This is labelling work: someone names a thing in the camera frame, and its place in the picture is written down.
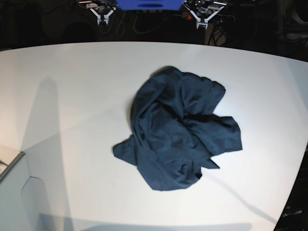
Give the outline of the dark blue t-shirt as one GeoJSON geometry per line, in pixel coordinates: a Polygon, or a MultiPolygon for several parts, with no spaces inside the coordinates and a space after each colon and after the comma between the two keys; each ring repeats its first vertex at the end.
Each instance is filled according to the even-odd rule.
{"type": "Polygon", "coordinates": [[[214,110],[225,87],[168,66],[137,91],[130,110],[131,135],[113,147],[116,158],[136,166],[151,189],[186,189],[216,169],[212,157],[242,150],[241,130],[214,110]]]}

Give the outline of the black power strip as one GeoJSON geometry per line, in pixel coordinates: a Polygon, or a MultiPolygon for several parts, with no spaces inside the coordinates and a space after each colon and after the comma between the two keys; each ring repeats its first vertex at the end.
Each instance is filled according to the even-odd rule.
{"type": "Polygon", "coordinates": [[[209,22],[212,22],[214,18],[218,17],[227,17],[227,18],[231,17],[232,19],[235,20],[235,17],[233,15],[222,14],[221,12],[213,12],[212,14],[202,14],[200,16],[198,16],[193,12],[183,12],[180,14],[180,17],[185,20],[194,19],[197,25],[203,25],[203,26],[209,24],[209,22]]]}

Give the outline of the blue plastic box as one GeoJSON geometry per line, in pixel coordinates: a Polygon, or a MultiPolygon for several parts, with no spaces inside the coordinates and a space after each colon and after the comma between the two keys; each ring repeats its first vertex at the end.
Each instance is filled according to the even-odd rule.
{"type": "Polygon", "coordinates": [[[119,8],[126,11],[168,10],[177,11],[183,0],[117,0],[119,8]]]}

